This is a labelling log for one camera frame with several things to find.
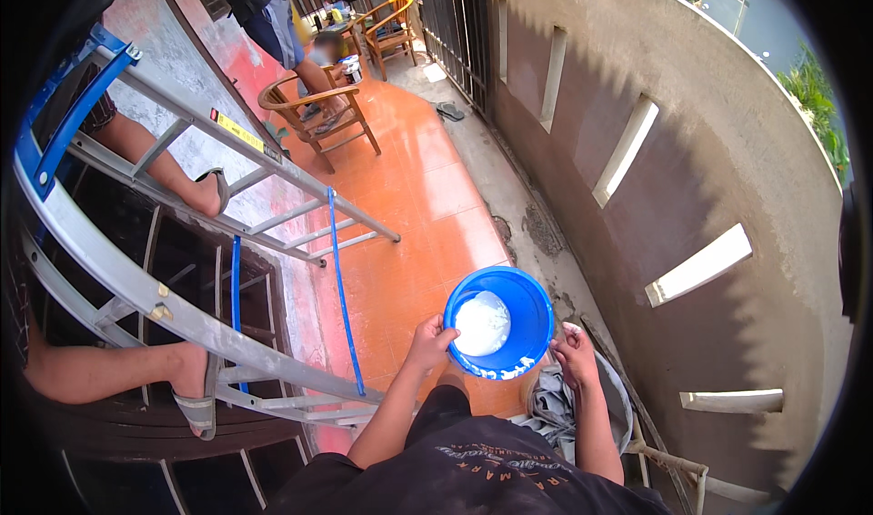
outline wooden armchair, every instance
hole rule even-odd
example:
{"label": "wooden armchair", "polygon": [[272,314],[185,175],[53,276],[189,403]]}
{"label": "wooden armchair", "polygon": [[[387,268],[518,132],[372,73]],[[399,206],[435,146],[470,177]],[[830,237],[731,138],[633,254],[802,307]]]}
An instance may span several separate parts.
{"label": "wooden armchair", "polygon": [[[333,66],[324,66],[325,72],[329,72]],[[297,74],[292,74],[286,78],[282,78],[279,81],[274,81],[269,84],[263,91],[261,91],[260,95],[257,95],[257,105],[261,106],[265,110],[270,110],[281,115],[288,124],[294,129],[297,133],[297,136],[307,144],[309,144],[312,149],[315,151],[315,154],[320,158],[322,163],[324,164],[327,172],[333,174],[336,170],[333,169],[333,165],[330,160],[327,160],[327,157],[324,155],[328,151],[336,150],[340,146],[347,144],[348,142],[354,140],[359,136],[368,136],[370,139],[370,143],[373,144],[373,149],[376,150],[377,155],[381,155],[381,150],[379,150],[379,144],[376,142],[376,137],[373,136],[373,131],[366,125],[366,119],[364,119],[364,114],[361,111],[361,107],[358,105],[357,100],[355,99],[355,95],[357,95],[361,89],[354,85],[348,85],[344,87],[337,88],[336,82],[330,77],[330,73],[327,73],[327,79],[330,81],[332,90],[326,91],[324,93],[318,93],[317,95],[309,95],[303,99],[296,100],[294,102],[289,102],[288,98],[279,90],[279,86],[289,81],[296,80],[298,78]],[[307,104],[312,104],[313,102],[318,102],[320,100],[324,100],[326,98],[332,96],[345,96],[348,100],[348,106],[344,107],[339,115],[346,115],[346,112],[351,110],[355,114],[343,121],[336,124],[333,128],[331,128],[326,133],[322,135],[316,135],[315,129],[318,128],[319,125],[322,124],[323,120],[321,116],[316,116],[315,119],[304,123],[300,120],[300,112],[298,109],[300,106],[306,106]],[[355,123],[361,124],[361,131],[355,135],[349,136],[348,138],[343,139],[327,148],[321,147],[319,140],[323,140],[324,138],[328,138],[331,135],[335,135],[340,132],[342,129],[346,127],[350,127]]]}
{"label": "wooden armchair", "polygon": [[[370,51],[370,60],[374,64],[376,62],[379,63],[382,81],[387,81],[387,76],[385,75],[386,59],[392,59],[401,53],[404,55],[411,53],[412,64],[418,66],[418,62],[416,62],[416,54],[412,51],[412,40],[414,38],[412,36],[412,28],[409,25],[409,12],[407,11],[414,1],[415,0],[388,0],[384,4],[368,11],[356,21],[357,24],[361,25],[361,33],[364,35],[366,48]],[[378,14],[378,10],[389,4],[391,4],[391,8],[394,12],[367,29],[364,24],[366,18],[370,15]],[[397,23],[398,25],[405,23],[406,28],[391,30],[391,26],[388,26],[388,32],[384,36],[378,37],[376,35],[380,28],[390,25],[392,22]],[[387,55],[387,57],[382,56],[383,51],[394,51],[397,49],[398,45],[402,45],[402,51]]]}

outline yellow warning label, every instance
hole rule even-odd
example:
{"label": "yellow warning label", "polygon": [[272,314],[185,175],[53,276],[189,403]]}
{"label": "yellow warning label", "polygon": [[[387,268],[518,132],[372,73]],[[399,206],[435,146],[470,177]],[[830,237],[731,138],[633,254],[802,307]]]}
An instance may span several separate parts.
{"label": "yellow warning label", "polygon": [[239,125],[237,125],[228,116],[222,114],[221,112],[219,112],[215,108],[212,108],[212,112],[210,113],[210,117],[212,118],[212,120],[214,122],[218,123],[218,125],[220,125],[222,128],[224,128],[228,132],[235,135],[236,138],[239,138],[240,140],[249,144],[255,150],[268,156],[272,160],[275,160],[279,163],[282,162],[282,159],[279,157],[278,153],[276,153],[275,150],[272,150],[272,149],[268,148],[267,146],[265,146],[264,142],[262,140],[256,138],[255,135],[253,135],[249,131],[245,130],[245,128],[242,128]]}

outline blue bucket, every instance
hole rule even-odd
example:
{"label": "blue bucket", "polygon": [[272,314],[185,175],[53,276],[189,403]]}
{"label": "blue bucket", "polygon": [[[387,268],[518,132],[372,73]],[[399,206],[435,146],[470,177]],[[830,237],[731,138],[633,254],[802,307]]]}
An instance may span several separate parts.
{"label": "blue bucket", "polygon": [[510,318],[507,342],[487,356],[465,355],[457,349],[455,342],[449,345],[449,352],[471,375],[492,380],[521,376],[546,353],[554,328],[552,303],[540,283],[523,270],[486,267],[464,279],[449,296],[442,316],[444,326],[454,327],[461,305],[480,291],[494,293],[507,305]]}

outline hair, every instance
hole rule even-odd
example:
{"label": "hair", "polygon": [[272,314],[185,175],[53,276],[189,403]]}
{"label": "hair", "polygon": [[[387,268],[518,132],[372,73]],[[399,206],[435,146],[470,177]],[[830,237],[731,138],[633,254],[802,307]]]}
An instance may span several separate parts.
{"label": "hair", "polygon": [[336,59],[333,59],[333,62],[336,62],[340,59],[342,55],[342,47],[345,44],[345,40],[337,31],[333,30],[324,30],[319,32],[318,36],[315,37],[316,45],[331,45],[333,46],[333,50],[336,51]]}

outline blue ladder bracket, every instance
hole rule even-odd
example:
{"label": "blue ladder bracket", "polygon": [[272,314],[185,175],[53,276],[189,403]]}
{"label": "blue ladder bracket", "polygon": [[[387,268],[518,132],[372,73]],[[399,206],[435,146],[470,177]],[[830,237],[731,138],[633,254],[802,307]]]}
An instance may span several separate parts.
{"label": "blue ladder bracket", "polygon": [[[98,46],[103,45],[115,53],[112,60],[97,74],[76,99],[70,110],[64,116],[60,126],[49,140],[45,151],[39,149],[33,135],[32,125],[39,113],[49,101],[51,95],[58,89],[61,82],[72,73]],[[79,130],[82,121],[91,111],[100,96],[109,85],[129,65],[135,65],[142,58],[142,51],[133,44],[124,44],[111,33],[96,24],[92,27],[88,38],[71,55],[61,60],[58,68],[49,76],[49,80],[39,90],[28,108],[25,123],[18,131],[15,151],[21,160],[22,167],[27,172],[30,184],[39,197],[45,201],[54,187],[55,171],[61,158],[66,153],[66,147]]]}
{"label": "blue ladder bracket", "polygon": [[358,365],[358,353],[355,352],[355,340],[352,339],[352,325],[348,321],[348,309],[346,308],[346,293],[342,289],[342,272],[340,271],[340,248],[336,242],[336,216],[333,213],[333,196],[336,192],[332,187],[327,188],[327,205],[330,208],[330,236],[333,243],[333,266],[336,268],[336,286],[340,291],[340,307],[342,308],[342,321],[346,325],[346,340],[348,352],[352,356],[352,368],[355,369],[355,382],[358,385],[358,395],[364,393],[364,379],[361,378],[361,366]]}
{"label": "blue ladder bracket", "polygon": [[[233,248],[231,249],[231,325],[236,331],[241,331],[242,325],[239,321],[239,251],[243,241],[240,237],[233,237]],[[245,394],[249,393],[249,383],[240,382],[239,391]]]}

